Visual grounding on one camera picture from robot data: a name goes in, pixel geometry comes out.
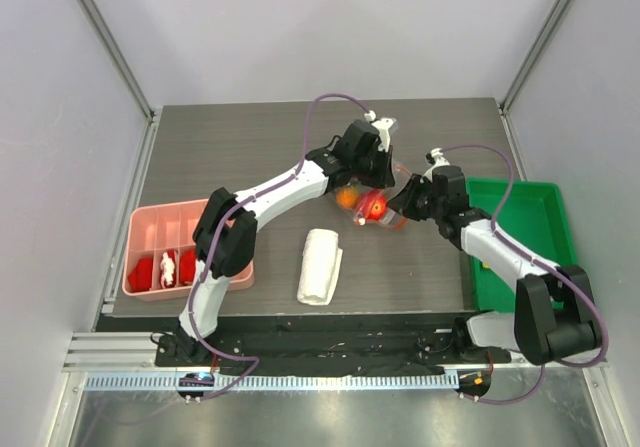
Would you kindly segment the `red fake tomato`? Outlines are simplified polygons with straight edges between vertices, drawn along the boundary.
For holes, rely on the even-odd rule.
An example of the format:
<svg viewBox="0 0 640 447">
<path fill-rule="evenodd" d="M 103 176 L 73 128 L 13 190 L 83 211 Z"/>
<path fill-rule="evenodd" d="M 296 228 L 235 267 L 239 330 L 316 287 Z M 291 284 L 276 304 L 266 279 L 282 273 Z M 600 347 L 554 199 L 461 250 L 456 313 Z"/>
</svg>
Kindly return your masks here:
<svg viewBox="0 0 640 447">
<path fill-rule="evenodd" d="M 374 189 L 362 194 L 355 213 L 363 222 L 380 221 L 387 213 L 387 198 L 382 190 Z"/>
</svg>

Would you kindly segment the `clear zip top bag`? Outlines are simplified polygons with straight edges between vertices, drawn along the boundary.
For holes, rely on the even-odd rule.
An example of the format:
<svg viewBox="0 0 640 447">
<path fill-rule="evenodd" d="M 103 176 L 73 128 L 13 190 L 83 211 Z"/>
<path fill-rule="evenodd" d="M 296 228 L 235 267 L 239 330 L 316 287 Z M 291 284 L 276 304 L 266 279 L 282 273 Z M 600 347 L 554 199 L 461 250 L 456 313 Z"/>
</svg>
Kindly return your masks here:
<svg viewBox="0 0 640 447">
<path fill-rule="evenodd" d="M 392 174 L 395 185 L 383 189 L 365 186 L 358 179 L 350 180 L 333 193 L 336 204 L 358 226 L 375 224 L 391 230 L 402 228 L 407 218 L 391 209 L 388 202 L 404 188 L 411 172 L 401 163 L 393 162 Z"/>
</svg>

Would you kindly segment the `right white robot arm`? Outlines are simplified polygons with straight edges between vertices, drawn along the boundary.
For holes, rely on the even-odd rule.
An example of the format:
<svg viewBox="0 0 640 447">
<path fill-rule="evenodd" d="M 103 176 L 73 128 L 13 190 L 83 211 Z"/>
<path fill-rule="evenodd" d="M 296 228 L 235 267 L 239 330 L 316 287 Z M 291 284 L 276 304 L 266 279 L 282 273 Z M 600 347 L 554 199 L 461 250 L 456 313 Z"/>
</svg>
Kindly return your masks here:
<svg viewBox="0 0 640 447">
<path fill-rule="evenodd" d="M 460 360 L 475 361 L 488 347 L 497 347 L 543 365 L 604 349 L 606 337 L 586 272 L 539 256 L 472 206 L 459 167 L 412 175 L 388 206 L 414 221 L 433 220 L 444 239 L 485 263 L 515 294 L 513 312 L 476 314 L 452 336 L 451 347 Z"/>
</svg>

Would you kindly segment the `orange fake fruit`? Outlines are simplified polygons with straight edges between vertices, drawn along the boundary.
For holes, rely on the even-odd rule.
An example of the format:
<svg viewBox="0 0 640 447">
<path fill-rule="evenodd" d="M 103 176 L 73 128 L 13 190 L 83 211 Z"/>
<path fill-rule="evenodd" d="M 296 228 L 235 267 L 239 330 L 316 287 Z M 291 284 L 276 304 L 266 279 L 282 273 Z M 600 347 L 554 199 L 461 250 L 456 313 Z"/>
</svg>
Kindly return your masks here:
<svg viewBox="0 0 640 447">
<path fill-rule="evenodd" d="M 335 194 L 336 203 L 345 209 L 353 209 L 357 205 L 359 197 L 358 189 L 352 186 L 341 188 Z"/>
</svg>

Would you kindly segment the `green plastic bin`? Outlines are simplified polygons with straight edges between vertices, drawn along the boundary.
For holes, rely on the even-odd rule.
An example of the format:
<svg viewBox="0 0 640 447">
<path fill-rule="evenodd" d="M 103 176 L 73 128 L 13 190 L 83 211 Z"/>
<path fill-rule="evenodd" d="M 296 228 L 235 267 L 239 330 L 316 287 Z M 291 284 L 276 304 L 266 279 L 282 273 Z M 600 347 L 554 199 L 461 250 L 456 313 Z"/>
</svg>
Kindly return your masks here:
<svg viewBox="0 0 640 447">
<path fill-rule="evenodd" d="M 562 266 L 578 262 L 564 202 L 551 183 L 517 181 L 498 216 L 499 225 L 527 248 Z M 479 310 L 512 313 L 515 294 L 490 269 L 468 260 L 469 283 Z"/>
</svg>

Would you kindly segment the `rolled white towel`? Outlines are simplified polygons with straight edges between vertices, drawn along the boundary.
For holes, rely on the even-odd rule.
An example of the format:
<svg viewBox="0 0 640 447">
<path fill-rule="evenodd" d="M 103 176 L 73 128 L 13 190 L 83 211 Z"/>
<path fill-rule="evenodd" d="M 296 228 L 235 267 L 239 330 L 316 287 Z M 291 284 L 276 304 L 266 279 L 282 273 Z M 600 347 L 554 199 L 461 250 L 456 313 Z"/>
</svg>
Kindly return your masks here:
<svg viewBox="0 0 640 447">
<path fill-rule="evenodd" d="M 310 306 L 328 306 L 338 284 L 342 257 L 337 232 L 312 229 L 303 248 L 297 301 Z"/>
</svg>

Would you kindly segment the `red cloth right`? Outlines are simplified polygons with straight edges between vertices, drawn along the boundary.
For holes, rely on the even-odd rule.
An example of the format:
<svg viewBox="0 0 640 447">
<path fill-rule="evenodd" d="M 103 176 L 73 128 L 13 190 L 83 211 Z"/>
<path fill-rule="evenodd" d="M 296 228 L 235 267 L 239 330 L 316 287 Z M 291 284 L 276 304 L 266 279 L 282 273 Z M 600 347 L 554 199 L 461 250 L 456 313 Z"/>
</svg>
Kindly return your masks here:
<svg viewBox="0 0 640 447">
<path fill-rule="evenodd" d="M 194 248 L 184 250 L 179 259 L 178 283 L 180 286 L 191 285 L 195 276 L 197 257 Z"/>
</svg>

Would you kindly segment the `red cloth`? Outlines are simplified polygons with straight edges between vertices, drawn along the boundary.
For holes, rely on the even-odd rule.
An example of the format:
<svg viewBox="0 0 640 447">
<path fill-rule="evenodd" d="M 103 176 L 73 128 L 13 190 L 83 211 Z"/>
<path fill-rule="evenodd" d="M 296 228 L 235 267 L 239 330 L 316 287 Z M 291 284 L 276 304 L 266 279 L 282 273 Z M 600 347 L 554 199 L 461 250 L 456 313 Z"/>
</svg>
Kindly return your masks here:
<svg viewBox="0 0 640 447">
<path fill-rule="evenodd" d="M 153 258 L 141 257 L 127 276 L 131 293 L 146 292 L 151 289 L 153 277 Z"/>
<path fill-rule="evenodd" d="M 184 250 L 179 259 L 178 283 L 180 286 L 191 285 L 195 276 L 197 257 L 194 248 Z"/>
</svg>

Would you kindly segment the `red white small item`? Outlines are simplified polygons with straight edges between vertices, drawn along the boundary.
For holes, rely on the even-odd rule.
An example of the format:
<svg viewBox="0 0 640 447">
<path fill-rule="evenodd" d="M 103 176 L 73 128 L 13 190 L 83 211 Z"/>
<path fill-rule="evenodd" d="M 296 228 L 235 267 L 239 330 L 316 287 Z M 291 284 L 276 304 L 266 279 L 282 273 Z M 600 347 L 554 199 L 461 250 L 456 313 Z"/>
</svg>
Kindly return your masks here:
<svg viewBox="0 0 640 447">
<path fill-rule="evenodd" d="M 159 285 L 162 289 L 173 288 L 177 283 L 176 255 L 175 250 L 162 253 L 159 264 Z"/>
</svg>

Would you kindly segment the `pink divided organizer tray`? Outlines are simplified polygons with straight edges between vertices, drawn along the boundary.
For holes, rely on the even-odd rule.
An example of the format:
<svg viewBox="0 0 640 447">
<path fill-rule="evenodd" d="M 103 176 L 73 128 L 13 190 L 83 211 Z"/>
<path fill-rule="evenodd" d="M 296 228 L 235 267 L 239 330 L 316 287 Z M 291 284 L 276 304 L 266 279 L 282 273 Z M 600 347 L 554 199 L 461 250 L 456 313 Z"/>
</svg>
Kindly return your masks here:
<svg viewBox="0 0 640 447">
<path fill-rule="evenodd" d="M 192 284 L 180 286 L 178 283 L 179 259 L 184 250 L 195 249 L 192 234 L 206 204 L 205 199 L 159 204 L 140 207 L 131 214 L 122 279 L 125 295 L 147 302 L 189 295 Z M 159 285 L 159 264 L 162 253 L 168 250 L 177 253 L 177 283 L 173 288 L 162 289 Z M 127 276 L 141 257 L 153 258 L 152 286 L 149 291 L 131 293 Z"/>
</svg>

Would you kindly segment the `red cloth left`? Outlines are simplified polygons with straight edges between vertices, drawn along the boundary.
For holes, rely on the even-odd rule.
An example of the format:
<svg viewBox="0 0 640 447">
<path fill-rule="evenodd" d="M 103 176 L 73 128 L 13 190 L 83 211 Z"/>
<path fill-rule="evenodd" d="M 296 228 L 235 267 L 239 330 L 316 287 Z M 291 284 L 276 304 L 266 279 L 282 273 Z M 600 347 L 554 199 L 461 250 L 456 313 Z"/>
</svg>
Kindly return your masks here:
<svg viewBox="0 0 640 447">
<path fill-rule="evenodd" d="M 141 257 L 127 276 L 131 293 L 146 292 L 151 289 L 153 277 L 153 258 Z"/>
</svg>

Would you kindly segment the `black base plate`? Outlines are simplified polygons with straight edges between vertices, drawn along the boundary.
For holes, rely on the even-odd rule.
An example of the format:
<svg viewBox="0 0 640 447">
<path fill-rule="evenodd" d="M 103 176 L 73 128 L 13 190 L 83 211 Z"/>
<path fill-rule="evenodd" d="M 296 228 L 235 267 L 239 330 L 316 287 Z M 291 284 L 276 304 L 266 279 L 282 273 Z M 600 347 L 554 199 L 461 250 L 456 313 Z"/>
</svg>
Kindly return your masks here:
<svg viewBox="0 0 640 447">
<path fill-rule="evenodd" d="M 101 316 L 100 332 L 146 332 L 158 367 L 217 367 L 239 375 L 343 377 L 440 374 L 450 364 L 508 364 L 497 347 L 477 348 L 462 327 L 469 313 L 227 316 L 207 342 L 211 353 L 169 317 Z"/>
</svg>

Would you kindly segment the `perforated metal rail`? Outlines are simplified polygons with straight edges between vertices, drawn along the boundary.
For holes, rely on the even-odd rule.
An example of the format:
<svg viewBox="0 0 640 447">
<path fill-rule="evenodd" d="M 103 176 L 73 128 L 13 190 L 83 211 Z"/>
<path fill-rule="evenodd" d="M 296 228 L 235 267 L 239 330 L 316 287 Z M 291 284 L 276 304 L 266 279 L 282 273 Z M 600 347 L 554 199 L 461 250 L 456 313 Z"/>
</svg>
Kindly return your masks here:
<svg viewBox="0 0 640 447">
<path fill-rule="evenodd" d="M 456 371 L 440 375 L 382 377 L 234 376 L 204 372 L 101 372 L 87 376 L 87 392 L 178 391 L 209 392 L 229 387 L 232 391 L 364 391 L 364 390 L 455 390 Z"/>
</svg>

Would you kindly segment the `aluminium frame post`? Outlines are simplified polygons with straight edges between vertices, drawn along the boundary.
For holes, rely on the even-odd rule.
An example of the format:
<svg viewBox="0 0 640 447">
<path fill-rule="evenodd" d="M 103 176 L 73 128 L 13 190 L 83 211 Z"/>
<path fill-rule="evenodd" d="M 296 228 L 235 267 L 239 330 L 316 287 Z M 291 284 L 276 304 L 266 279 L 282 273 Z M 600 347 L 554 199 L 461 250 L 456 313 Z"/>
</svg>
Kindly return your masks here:
<svg viewBox="0 0 640 447">
<path fill-rule="evenodd" d="M 120 49 L 111 29 L 109 28 L 100 8 L 95 0 L 77 0 L 81 10 L 86 16 L 91 28 L 103 46 L 107 56 L 111 60 L 117 73 L 121 77 L 125 87 L 131 95 L 134 103 L 147 122 L 154 119 L 155 109 L 149 103 L 146 95 L 135 78 L 135 75 Z"/>
<path fill-rule="evenodd" d="M 528 49 L 503 99 L 498 103 L 502 116 L 507 116 L 519 98 L 534 68 L 542 59 L 575 0 L 554 0 L 541 28 Z"/>
</svg>

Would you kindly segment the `left aluminium frame post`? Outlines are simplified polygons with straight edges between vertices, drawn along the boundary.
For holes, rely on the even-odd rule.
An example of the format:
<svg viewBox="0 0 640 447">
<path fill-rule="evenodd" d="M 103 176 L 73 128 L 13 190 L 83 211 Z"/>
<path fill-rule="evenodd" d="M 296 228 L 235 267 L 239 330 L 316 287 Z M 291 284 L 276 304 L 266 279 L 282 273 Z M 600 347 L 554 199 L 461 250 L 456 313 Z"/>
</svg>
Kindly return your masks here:
<svg viewBox="0 0 640 447">
<path fill-rule="evenodd" d="M 103 46 L 107 56 L 111 60 L 117 73 L 121 77 L 125 87 L 131 95 L 134 103 L 147 122 L 154 119 L 155 109 L 149 103 L 146 95 L 135 78 L 135 75 L 120 49 L 111 29 L 109 28 L 100 8 L 95 0 L 77 0 L 81 10 L 86 16 L 91 28 Z"/>
</svg>

